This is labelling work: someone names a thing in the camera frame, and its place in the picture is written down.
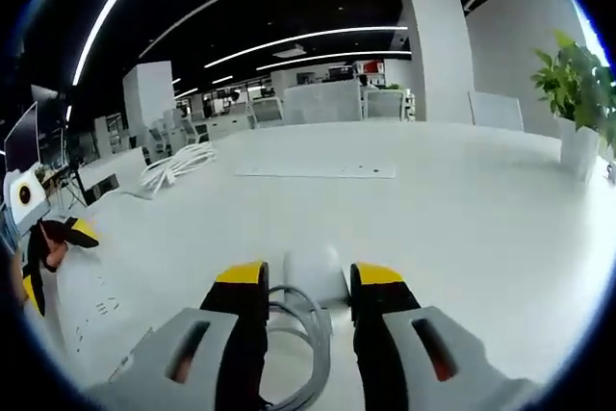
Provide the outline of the person's left hand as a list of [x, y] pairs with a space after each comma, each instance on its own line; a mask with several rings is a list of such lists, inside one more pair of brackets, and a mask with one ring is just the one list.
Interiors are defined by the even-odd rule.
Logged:
[[68, 251], [68, 246], [66, 242], [57, 243], [54, 241], [48, 241], [47, 245], [48, 254], [44, 259], [44, 266], [49, 271], [56, 272]]

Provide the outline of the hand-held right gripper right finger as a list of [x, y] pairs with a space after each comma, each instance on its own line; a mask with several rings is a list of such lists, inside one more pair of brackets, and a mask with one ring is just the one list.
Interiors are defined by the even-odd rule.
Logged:
[[484, 344], [396, 271], [350, 267], [353, 350], [368, 410], [523, 410], [537, 388], [487, 359]]

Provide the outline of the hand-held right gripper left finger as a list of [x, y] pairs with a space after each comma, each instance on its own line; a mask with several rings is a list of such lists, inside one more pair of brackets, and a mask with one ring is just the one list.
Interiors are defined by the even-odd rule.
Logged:
[[101, 410], [264, 410], [269, 267], [220, 273], [198, 308], [185, 308], [135, 347], [131, 365], [89, 387]]

